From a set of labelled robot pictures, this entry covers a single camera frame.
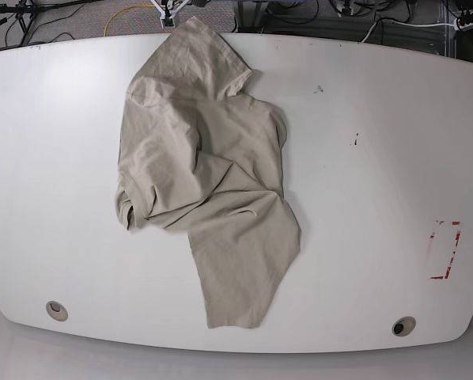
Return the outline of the white power strip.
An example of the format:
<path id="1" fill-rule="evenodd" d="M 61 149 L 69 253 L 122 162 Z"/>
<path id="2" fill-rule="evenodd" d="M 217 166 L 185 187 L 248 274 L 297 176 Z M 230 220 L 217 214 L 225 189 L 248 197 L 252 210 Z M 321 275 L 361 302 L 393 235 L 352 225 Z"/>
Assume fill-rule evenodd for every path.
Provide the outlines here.
<path id="1" fill-rule="evenodd" d="M 456 31 L 468 31 L 473 29 L 473 8 L 463 10 L 454 21 L 453 26 Z"/>

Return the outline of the black tripod stand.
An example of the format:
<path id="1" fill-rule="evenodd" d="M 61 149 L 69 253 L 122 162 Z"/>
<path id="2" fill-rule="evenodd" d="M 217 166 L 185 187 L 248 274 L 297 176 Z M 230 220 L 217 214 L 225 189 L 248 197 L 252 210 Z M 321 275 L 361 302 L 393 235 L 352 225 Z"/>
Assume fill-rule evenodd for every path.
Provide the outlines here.
<path id="1" fill-rule="evenodd" d="M 31 28 L 38 16 L 42 13 L 70 8 L 72 6 L 84 6 L 94 2 L 99 2 L 99 0 L 77 0 L 47 4 L 39 4 L 37 1 L 17 1 L 14 6 L 8 6 L 5 3 L 0 2 L 0 14 L 11 15 L 19 24 L 22 31 L 22 37 L 18 47 L 23 47 L 30 41 L 34 34 L 34 32 L 31 31 Z"/>

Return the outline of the beige T-shirt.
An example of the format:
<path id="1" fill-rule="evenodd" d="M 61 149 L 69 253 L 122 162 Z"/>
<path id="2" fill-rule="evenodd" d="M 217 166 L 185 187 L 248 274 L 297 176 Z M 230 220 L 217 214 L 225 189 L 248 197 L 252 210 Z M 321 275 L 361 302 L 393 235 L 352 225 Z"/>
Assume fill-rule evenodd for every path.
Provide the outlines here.
<path id="1" fill-rule="evenodd" d="M 261 325 L 301 229 L 283 194 L 287 130 L 244 93 L 252 69 L 196 17 L 147 59 L 125 94 L 115 209 L 128 230 L 184 231 L 206 323 Z"/>

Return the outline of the red tape rectangle marking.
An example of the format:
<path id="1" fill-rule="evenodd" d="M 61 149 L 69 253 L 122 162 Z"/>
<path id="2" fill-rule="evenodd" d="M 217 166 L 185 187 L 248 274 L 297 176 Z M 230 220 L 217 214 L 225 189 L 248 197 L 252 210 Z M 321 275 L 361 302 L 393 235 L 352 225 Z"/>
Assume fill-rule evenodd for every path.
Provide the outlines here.
<path id="1" fill-rule="evenodd" d="M 460 241 L 461 222 L 437 220 L 429 236 L 426 253 L 426 275 L 431 280 L 449 277 Z"/>

